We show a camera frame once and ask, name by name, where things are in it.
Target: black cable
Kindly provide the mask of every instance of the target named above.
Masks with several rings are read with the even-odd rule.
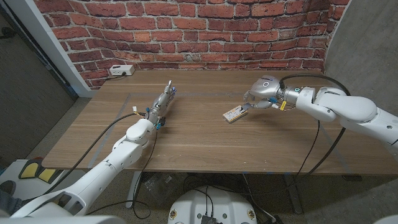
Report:
[[[145,164],[144,168],[142,168],[141,173],[140,173],[139,176],[138,176],[137,182],[136,182],[136,184],[135,184],[135,186],[134,186],[134,191],[133,191],[134,193],[133,193],[133,195],[132,195],[132,205],[131,205],[131,206],[132,206],[132,211],[134,212],[135,216],[136,216],[137,218],[141,219],[141,220],[148,218],[149,215],[150,215],[150,212],[149,212],[149,215],[146,216],[146,217],[140,217],[140,216],[137,215],[136,209],[135,209],[135,205],[136,205],[136,204],[135,204],[135,202],[134,202],[134,201],[137,199],[137,196],[136,196],[136,188],[137,188],[137,185],[138,185],[138,183],[139,183],[139,181],[140,181],[140,179],[141,179],[142,172],[143,172],[144,169],[147,167],[147,165],[148,165],[148,163],[149,163],[149,161],[150,161],[150,159],[151,159],[151,157],[152,157],[152,154],[154,153],[155,145],[156,145],[156,140],[157,140],[157,131],[156,131],[156,135],[155,135],[154,146],[152,147],[152,152],[150,152],[148,161],[147,161],[147,163]]]
[[[56,188],[63,180],[65,180],[65,178],[67,178],[69,176],[69,174],[74,171],[76,169],[76,167],[79,165],[79,163],[87,156],[87,154],[91,151],[91,149],[94,147],[94,145],[101,139],[101,137],[107,132],[107,130],[113,126],[114,124],[116,124],[118,121],[127,118],[129,116],[135,115],[135,113],[131,113],[131,114],[127,114],[121,118],[118,118],[116,120],[114,120],[110,125],[108,125],[108,127],[97,137],[97,139],[95,139],[95,141],[91,144],[91,146],[86,150],[86,152],[80,157],[80,159],[76,162],[76,164],[67,172],[67,174],[65,174],[61,179],[59,179],[57,181],[56,184],[54,184],[50,189],[48,189],[48,191],[46,191],[43,195],[50,193],[54,188]]]
[[[125,77],[126,76],[126,72],[123,72],[122,73],[122,75],[120,75],[120,76],[115,76],[115,77],[112,77],[112,78],[105,78],[105,80],[114,80],[114,79],[121,79],[122,77]]]
[[[338,85],[346,93],[347,96],[351,96],[348,89],[343,84],[341,84],[339,81],[335,80],[334,78],[330,78],[330,77],[327,77],[324,75],[314,75],[314,74],[287,75],[279,80],[280,89],[284,90],[286,88],[284,80],[289,79],[289,78],[295,78],[295,77],[314,77],[314,78],[321,78],[321,79],[331,81],[331,82],[335,83],[336,85]]]
[[[109,204],[109,205],[105,205],[105,206],[102,206],[101,208],[97,208],[96,210],[87,213],[86,215],[91,215],[92,213],[98,212],[98,211],[100,211],[100,210],[102,210],[102,209],[104,209],[104,208],[108,208],[108,207],[113,206],[113,205],[119,205],[119,204],[121,204],[121,203],[127,203],[127,202],[133,202],[133,200],[126,200],[126,201],[122,201],[122,202],[116,202],[116,203],[112,203],[112,204]],[[135,202],[140,203],[140,204],[143,204],[143,205],[145,205],[146,207],[148,207],[148,209],[149,209],[149,215],[148,215],[147,217],[149,217],[149,216],[150,216],[150,206],[149,206],[148,204],[144,203],[144,202],[140,202],[140,201],[135,201]]]

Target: small box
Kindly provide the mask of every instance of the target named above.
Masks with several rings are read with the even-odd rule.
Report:
[[[132,75],[135,71],[132,65],[112,65],[109,70],[112,75],[122,75],[123,72],[126,72],[125,75]]]

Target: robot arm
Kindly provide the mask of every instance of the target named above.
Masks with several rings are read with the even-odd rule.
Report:
[[[132,125],[126,135],[113,146],[112,152],[97,166],[63,190],[42,195],[23,206],[11,218],[67,217],[86,214],[92,203],[124,168],[135,163],[148,145],[148,135],[164,125],[162,117],[173,100],[175,88],[171,81],[155,100],[146,117]]]
[[[321,87],[316,94],[310,87],[281,88],[278,79],[264,75],[244,95],[245,101],[256,98],[262,100],[246,107],[265,109],[281,99],[320,121],[332,122],[339,116],[340,124],[346,129],[398,147],[398,117],[378,108],[365,97],[347,96],[343,90],[334,87]]]

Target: wire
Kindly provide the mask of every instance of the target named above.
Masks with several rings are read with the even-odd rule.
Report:
[[[257,208],[259,208],[262,212],[264,212],[266,215],[268,215],[268,216],[272,219],[272,222],[275,223],[275,222],[276,222],[276,218],[273,217],[270,213],[268,213],[268,212],[265,211],[264,209],[262,209],[262,208],[256,203],[256,201],[254,200],[253,195],[252,195],[252,193],[251,193],[251,189],[250,189],[250,186],[249,186],[249,182],[248,182],[248,180],[246,179],[246,176],[245,176],[244,174],[242,174],[242,175],[243,175],[244,181],[246,182],[246,185],[247,185],[247,187],[248,187],[248,190],[249,190],[249,193],[250,193],[250,197],[251,197],[251,200],[253,201],[253,204],[255,204],[255,205],[257,206]]]
[[[211,197],[207,193],[204,193],[201,190],[198,190],[198,189],[192,189],[192,190],[196,190],[196,191],[198,191],[198,192],[200,192],[202,194],[205,194],[206,195],[206,199],[207,199],[207,197],[209,197],[210,202],[211,202],[211,216],[210,217],[213,218],[214,206],[213,206],[213,200],[211,199]]]
[[[156,131],[156,135],[155,135],[154,146],[152,147],[152,152],[150,152],[148,161],[147,161],[147,163],[145,164],[144,168],[142,168],[141,173],[140,173],[139,176],[138,176],[137,182],[136,182],[136,184],[135,184],[135,186],[134,186],[134,191],[133,191],[134,193],[133,193],[133,195],[132,195],[132,211],[134,212],[135,216],[136,216],[137,218],[141,219],[141,220],[148,218],[149,215],[150,215],[150,212],[149,212],[149,215],[146,216],[146,217],[140,217],[140,216],[137,215],[137,213],[136,213],[136,208],[135,208],[135,205],[136,205],[136,204],[135,204],[135,202],[134,202],[134,201],[137,199],[137,197],[136,197],[136,188],[137,188],[137,185],[138,185],[138,183],[139,183],[139,181],[140,181],[140,179],[141,179],[142,172],[143,172],[144,169],[147,167],[147,165],[148,165],[148,163],[149,163],[149,161],[150,161],[150,159],[151,159],[151,157],[152,157],[152,154],[154,153],[155,145],[156,145],[156,140],[157,140],[157,131]]]
[[[127,118],[129,116],[135,115],[135,113],[127,114],[121,118],[118,118],[114,120],[108,127],[105,128],[105,130],[95,139],[95,141],[91,144],[91,146],[86,150],[86,152],[80,157],[80,159],[76,162],[76,164],[65,174],[61,179],[57,181],[48,191],[46,191],[43,195],[50,193],[54,188],[56,188],[65,178],[69,176],[69,174],[76,169],[76,167],[80,164],[80,162],[87,156],[87,154],[91,151],[91,149],[94,147],[94,145],[101,139],[101,137],[107,132],[107,130],[112,127],[114,124],[116,124],[118,121]]]
[[[334,78],[330,78],[330,77],[327,77],[327,76],[324,76],[324,75],[314,75],[314,74],[287,75],[287,76],[285,76],[285,77],[283,77],[283,78],[281,78],[279,80],[280,88],[282,90],[284,90],[286,88],[284,80],[289,79],[289,78],[295,78],[295,77],[314,77],[314,78],[321,78],[321,79],[325,79],[325,80],[331,81],[331,82],[335,83],[336,85],[338,85],[346,93],[347,96],[351,96],[351,94],[349,93],[348,89],[343,84],[341,84],[339,81],[335,80]]]
[[[122,73],[122,75],[120,75],[120,76],[115,76],[115,77],[112,77],[112,78],[105,78],[105,80],[115,80],[115,79],[117,79],[117,80],[119,80],[119,79],[121,79],[122,77],[125,77],[126,76],[126,72],[123,72]]]
[[[105,205],[105,206],[102,206],[101,208],[97,208],[96,210],[87,213],[86,215],[91,215],[92,213],[98,212],[98,211],[100,211],[100,210],[102,210],[104,208],[108,208],[110,206],[119,205],[121,203],[127,203],[127,202],[133,202],[133,200],[126,200],[126,201],[122,201],[122,202],[116,202],[116,203],[112,203],[112,204],[109,204],[109,205]],[[135,202],[143,204],[143,205],[145,205],[146,207],[149,208],[149,215],[148,215],[148,217],[149,217],[150,216],[150,206],[148,204],[144,203],[144,202],[140,202],[140,201],[135,201]]]

